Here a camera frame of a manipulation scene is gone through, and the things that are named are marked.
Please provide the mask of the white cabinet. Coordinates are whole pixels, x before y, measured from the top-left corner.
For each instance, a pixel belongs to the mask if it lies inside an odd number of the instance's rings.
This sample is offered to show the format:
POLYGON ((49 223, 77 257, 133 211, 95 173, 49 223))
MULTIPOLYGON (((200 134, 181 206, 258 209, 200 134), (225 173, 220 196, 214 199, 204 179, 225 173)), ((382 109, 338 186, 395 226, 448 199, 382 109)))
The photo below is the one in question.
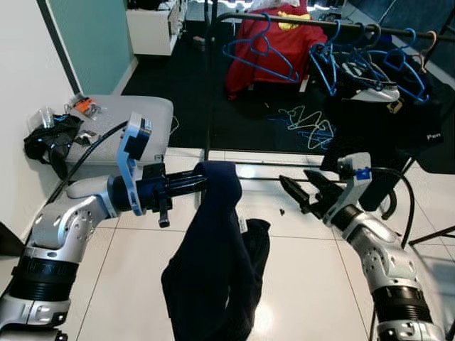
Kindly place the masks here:
POLYGON ((166 0, 157 10, 127 9, 127 25, 133 53, 170 56, 180 36, 188 0, 166 0))

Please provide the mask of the clear plastic cup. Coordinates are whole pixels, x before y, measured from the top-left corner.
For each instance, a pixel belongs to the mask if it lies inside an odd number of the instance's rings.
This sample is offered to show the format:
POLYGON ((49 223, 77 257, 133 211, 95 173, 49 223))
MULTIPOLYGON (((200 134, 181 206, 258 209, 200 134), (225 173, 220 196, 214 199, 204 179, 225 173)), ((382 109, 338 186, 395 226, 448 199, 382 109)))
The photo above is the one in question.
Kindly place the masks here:
POLYGON ((51 107, 41 107, 36 111, 37 117, 41 121, 43 129, 50 129, 55 126, 55 111, 51 107))

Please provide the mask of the navy blue shirt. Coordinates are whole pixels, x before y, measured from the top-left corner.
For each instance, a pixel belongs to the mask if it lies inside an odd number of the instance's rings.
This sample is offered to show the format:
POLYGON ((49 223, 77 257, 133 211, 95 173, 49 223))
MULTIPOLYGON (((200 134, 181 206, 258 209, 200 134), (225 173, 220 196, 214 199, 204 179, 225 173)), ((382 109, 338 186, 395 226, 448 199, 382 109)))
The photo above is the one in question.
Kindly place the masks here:
POLYGON ((203 195, 161 275, 173 341, 248 341, 271 248, 269 221, 237 211, 236 165, 205 161, 203 195))

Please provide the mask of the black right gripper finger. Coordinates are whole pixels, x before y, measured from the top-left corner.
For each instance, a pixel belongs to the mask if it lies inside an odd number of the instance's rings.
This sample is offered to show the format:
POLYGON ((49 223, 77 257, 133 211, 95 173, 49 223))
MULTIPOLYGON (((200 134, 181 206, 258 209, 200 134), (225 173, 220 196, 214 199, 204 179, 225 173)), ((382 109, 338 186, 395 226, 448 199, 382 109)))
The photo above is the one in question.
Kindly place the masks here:
POLYGON ((341 186, 326 178, 323 173, 306 169, 306 179, 315 186, 319 200, 337 200, 341 195, 341 186))
POLYGON ((289 176, 279 176, 280 185, 283 191, 289 195, 294 202, 299 206, 299 210, 303 214, 314 214, 312 205, 309 202, 309 194, 302 188, 298 181, 289 176))

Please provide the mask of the black metal clothes rack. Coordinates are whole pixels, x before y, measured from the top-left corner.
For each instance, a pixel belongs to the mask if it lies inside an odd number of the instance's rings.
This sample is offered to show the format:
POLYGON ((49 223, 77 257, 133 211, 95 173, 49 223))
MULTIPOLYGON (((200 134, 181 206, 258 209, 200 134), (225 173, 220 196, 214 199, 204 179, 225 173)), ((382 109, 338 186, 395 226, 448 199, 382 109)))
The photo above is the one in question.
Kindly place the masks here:
MULTIPOLYGON (((215 56, 214 56, 214 45, 215 42, 217 42, 217 39, 213 36, 213 29, 217 27, 217 25, 228 19, 237 19, 240 21, 264 21, 267 23, 266 19, 264 19, 264 16, 262 14, 267 13, 271 17, 271 26, 276 25, 279 22, 284 22, 284 23, 296 23, 299 25, 299 27, 318 27, 321 32, 324 32, 325 30, 328 30, 329 33, 332 33, 334 36, 334 33, 336 32, 337 25, 335 24, 334 21, 319 21, 319 20, 300 20, 300 19, 293 19, 293 18, 282 18, 276 14, 270 14, 269 10, 267 9, 262 9, 261 11, 253 11, 253 12, 231 12, 231 13, 222 13, 219 14, 217 9, 215 9, 215 4, 205 4, 205 16, 207 16, 207 31, 205 32, 205 48, 207 48, 207 52, 205 52, 205 55, 207 55, 207 58, 205 59, 205 71, 207 72, 207 78, 205 79, 205 84, 207 85, 207 104, 209 108, 209 117, 207 120, 207 140, 205 140, 205 156, 208 155, 208 151, 211 149, 211 130, 213 126, 213 120, 214 120, 214 94, 215 94, 215 71, 214 71, 214 64, 215 64, 215 56)), ((397 29, 393 27, 383 27, 378 25, 377 23, 360 23, 360 22, 353 22, 353 23, 345 23, 341 20, 341 35, 348 35, 350 33, 350 30, 355 30, 357 31, 358 36, 368 36, 368 33, 371 32, 373 33, 370 36, 370 41, 371 42, 378 42, 382 39, 383 36, 394 36, 394 37, 400 37, 400 39, 403 42, 406 42, 406 45, 397 45, 396 48, 403 48, 404 52, 409 55, 407 50, 412 49, 412 46, 414 45, 415 42, 419 40, 428 40, 430 43, 430 40, 432 37, 429 35, 428 31, 416 31, 410 27, 407 27, 406 29, 397 29)), ((436 45, 436 48, 430 55, 430 58, 435 54, 437 46, 439 43, 453 43, 455 42, 455 36, 449 35, 446 36, 445 33, 439 33, 439 38, 438 38, 438 43, 436 45)), ((262 41, 257 41, 255 48, 257 50, 264 50, 264 43, 262 41)), ((418 58, 419 61, 419 54, 420 51, 416 50, 414 52, 414 55, 416 58, 418 58)), ((275 77, 280 80, 282 84, 287 84, 290 85, 305 85, 309 81, 309 76, 306 75, 306 77, 303 77, 302 74, 298 71, 298 68, 295 68, 295 70, 299 73, 300 75, 300 81, 299 82, 287 82, 286 80, 283 80, 282 78, 275 77)))

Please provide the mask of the light grey folded garment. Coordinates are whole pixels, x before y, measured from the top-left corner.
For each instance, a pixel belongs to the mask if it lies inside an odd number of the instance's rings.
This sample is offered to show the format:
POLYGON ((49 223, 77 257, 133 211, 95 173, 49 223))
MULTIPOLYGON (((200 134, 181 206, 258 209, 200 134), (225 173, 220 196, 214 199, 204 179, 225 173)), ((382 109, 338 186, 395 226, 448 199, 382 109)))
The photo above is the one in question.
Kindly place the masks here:
POLYGON ((351 99, 367 103, 392 103, 400 99, 396 82, 378 79, 370 75, 350 75, 361 85, 351 99))

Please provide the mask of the wooden hanger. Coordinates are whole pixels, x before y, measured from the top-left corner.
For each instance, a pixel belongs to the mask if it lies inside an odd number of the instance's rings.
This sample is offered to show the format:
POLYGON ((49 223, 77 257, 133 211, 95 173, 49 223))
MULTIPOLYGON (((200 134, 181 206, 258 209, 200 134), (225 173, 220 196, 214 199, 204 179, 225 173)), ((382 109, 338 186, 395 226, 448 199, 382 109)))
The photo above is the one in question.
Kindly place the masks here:
POLYGON ((428 48, 424 49, 419 54, 419 64, 420 64, 420 70, 422 72, 428 72, 427 64, 430 59, 430 55, 436 48, 436 45, 438 43, 438 38, 439 38, 439 34, 435 31, 429 31, 428 33, 432 37, 432 39, 430 40, 428 48))

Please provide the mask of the orange packet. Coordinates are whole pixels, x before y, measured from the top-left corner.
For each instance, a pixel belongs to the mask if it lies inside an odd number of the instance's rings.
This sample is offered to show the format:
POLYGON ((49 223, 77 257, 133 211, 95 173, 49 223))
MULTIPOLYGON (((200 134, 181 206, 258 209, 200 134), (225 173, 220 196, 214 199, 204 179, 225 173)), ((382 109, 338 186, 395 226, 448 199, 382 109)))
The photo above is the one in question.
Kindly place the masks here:
POLYGON ((94 119, 98 113, 102 111, 95 100, 91 97, 85 97, 84 95, 77 95, 71 104, 71 107, 84 117, 94 119))

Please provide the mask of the yellow cloth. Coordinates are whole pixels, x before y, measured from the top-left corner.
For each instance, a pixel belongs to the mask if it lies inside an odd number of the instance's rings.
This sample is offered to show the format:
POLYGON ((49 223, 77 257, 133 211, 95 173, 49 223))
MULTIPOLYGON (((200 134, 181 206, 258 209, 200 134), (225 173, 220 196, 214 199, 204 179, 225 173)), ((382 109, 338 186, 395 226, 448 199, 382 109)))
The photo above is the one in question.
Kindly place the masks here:
MULTIPOLYGON (((293 19, 300 19, 300 20, 310 20, 311 16, 309 13, 305 14, 293 14, 293 13, 287 13, 284 11, 279 11, 277 12, 277 15, 282 17, 282 18, 293 18, 293 19)), ((299 27, 296 23, 284 23, 284 22, 279 22, 277 24, 282 31, 290 31, 294 30, 296 27, 299 27)))

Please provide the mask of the blue plastic hanger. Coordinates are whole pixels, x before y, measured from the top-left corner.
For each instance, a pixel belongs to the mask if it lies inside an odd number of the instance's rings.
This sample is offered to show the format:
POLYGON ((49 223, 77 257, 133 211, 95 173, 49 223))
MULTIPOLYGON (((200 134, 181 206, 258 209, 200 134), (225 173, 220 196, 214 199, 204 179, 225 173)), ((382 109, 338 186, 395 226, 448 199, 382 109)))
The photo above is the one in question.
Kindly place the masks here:
POLYGON ((393 71, 393 75, 397 75, 397 88, 415 99, 417 103, 425 103, 429 100, 427 87, 424 84, 419 72, 410 64, 410 56, 404 52, 403 48, 396 48, 384 52, 382 64, 393 71))
POLYGON ((299 82, 300 81, 300 75, 299 73, 295 70, 294 66, 292 63, 289 61, 289 59, 286 58, 285 55, 279 52, 279 50, 273 48, 269 41, 269 37, 267 37, 267 32, 269 32, 271 28, 271 17, 269 14, 264 13, 262 14, 264 16, 264 19, 267 21, 267 25, 264 27, 263 30, 261 30, 259 33, 256 33, 256 35, 243 38, 243 39, 235 39, 234 41, 230 41, 229 43, 226 43, 223 48, 222 48, 222 55, 227 56, 227 58, 230 58, 234 61, 238 61, 241 64, 249 65, 253 67, 254 69, 263 71, 263 72, 268 72, 270 75, 273 75, 274 77, 282 78, 283 80, 286 80, 287 82, 299 82), (264 50, 257 50, 255 48, 256 42, 257 41, 262 41, 264 43, 264 50), (261 66, 257 63, 251 62, 250 60, 246 60, 244 58, 241 58, 240 56, 236 56, 235 54, 232 54, 231 51, 234 48, 237 43, 246 43, 247 45, 247 52, 251 52, 254 55, 259 55, 263 56, 265 58, 266 56, 273 54, 279 56, 280 59, 284 62, 284 64, 289 68, 287 70, 287 75, 280 74, 280 72, 273 71, 267 67, 261 66))
POLYGON ((336 95, 338 90, 338 65, 335 59, 334 41, 341 32, 341 20, 334 21, 337 25, 334 36, 325 43, 315 43, 309 49, 310 61, 316 66, 328 95, 336 95))

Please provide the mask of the black metal stand leg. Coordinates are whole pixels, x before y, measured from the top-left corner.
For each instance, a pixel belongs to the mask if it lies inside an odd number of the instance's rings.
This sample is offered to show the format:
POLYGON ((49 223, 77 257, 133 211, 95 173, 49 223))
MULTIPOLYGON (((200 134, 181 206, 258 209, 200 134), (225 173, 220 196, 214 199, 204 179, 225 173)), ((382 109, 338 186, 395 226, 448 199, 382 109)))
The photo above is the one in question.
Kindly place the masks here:
POLYGON ((426 234, 426 236, 416 238, 412 241, 409 241, 410 246, 416 246, 416 244, 429 241, 430 239, 435 239, 438 237, 448 237, 448 238, 454 238, 455 237, 455 226, 452 225, 451 227, 445 228, 441 231, 434 232, 431 234, 426 234))

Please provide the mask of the grey upholstered ottoman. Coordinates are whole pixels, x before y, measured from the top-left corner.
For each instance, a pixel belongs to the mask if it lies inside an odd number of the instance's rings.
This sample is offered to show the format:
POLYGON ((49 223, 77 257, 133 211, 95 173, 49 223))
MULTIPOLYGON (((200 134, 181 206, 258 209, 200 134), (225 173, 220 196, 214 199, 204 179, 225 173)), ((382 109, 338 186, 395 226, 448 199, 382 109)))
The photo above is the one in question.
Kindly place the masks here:
MULTIPOLYGON (((152 133, 142 158, 137 161, 136 174, 141 175, 143 166, 163 161, 168 150, 173 123, 173 103, 161 97, 149 95, 91 95, 102 111, 94 119, 70 110, 72 116, 82 119, 79 133, 92 132, 97 136, 120 123, 127 122, 133 112, 140 114, 152 124, 152 133)), ((85 160, 71 180, 97 178, 102 175, 120 175, 116 155, 122 134, 114 134, 85 160)))

